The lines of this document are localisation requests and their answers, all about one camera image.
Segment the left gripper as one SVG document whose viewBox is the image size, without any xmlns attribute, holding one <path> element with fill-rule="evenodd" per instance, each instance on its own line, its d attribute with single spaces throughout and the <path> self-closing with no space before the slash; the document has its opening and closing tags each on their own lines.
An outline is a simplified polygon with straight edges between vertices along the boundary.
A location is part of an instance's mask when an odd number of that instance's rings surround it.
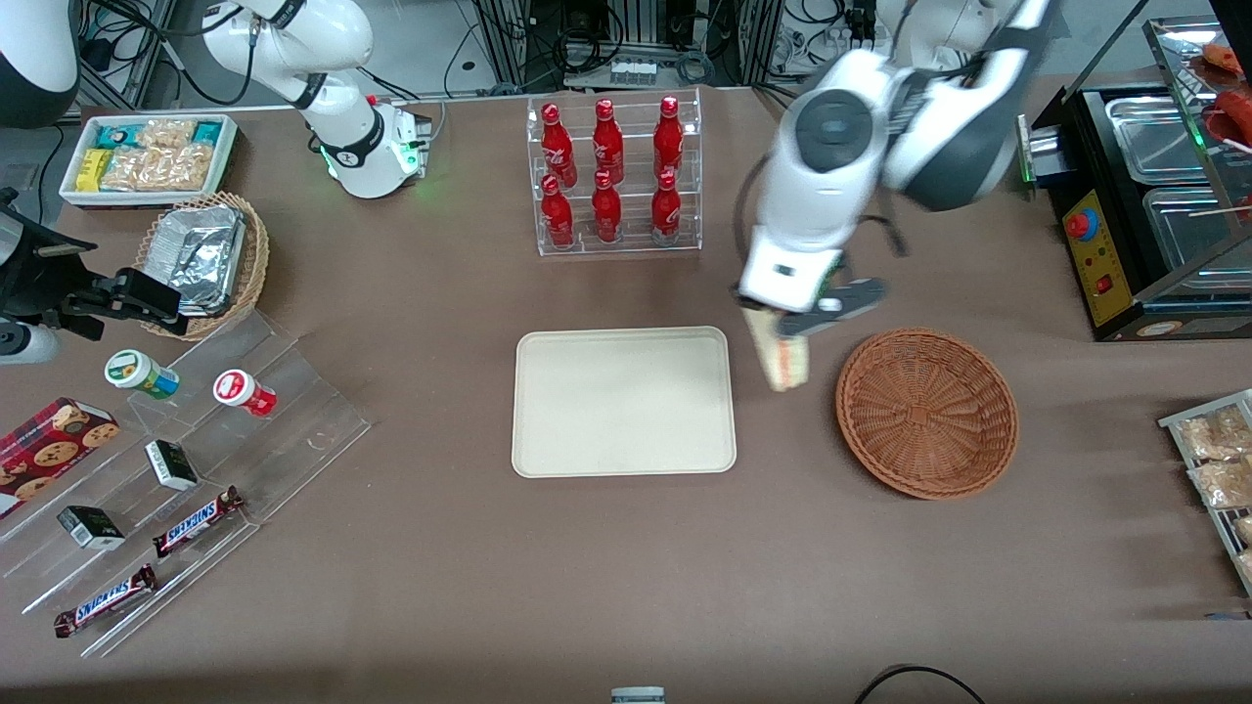
<svg viewBox="0 0 1252 704">
<path fill-rule="evenodd" d="M 871 311 L 888 292 L 879 278 L 833 286 L 818 298 L 846 241 L 845 229 L 754 229 L 739 297 L 793 312 L 780 318 L 782 338 L 809 337 Z"/>
</svg>

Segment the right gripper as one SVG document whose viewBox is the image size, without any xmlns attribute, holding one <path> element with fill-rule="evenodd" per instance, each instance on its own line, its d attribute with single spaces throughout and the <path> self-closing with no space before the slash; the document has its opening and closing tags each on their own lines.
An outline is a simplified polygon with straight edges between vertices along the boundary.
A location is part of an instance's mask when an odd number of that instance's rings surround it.
<svg viewBox="0 0 1252 704">
<path fill-rule="evenodd" d="M 14 209 L 3 195 L 1 361 L 46 365 L 58 357 L 58 329 L 103 337 L 104 319 L 131 319 L 172 334 L 187 333 L 182 294 L 134 268 L 95 276 L 81 253 L 98 246 L 60 236 Z"/>
</svg>

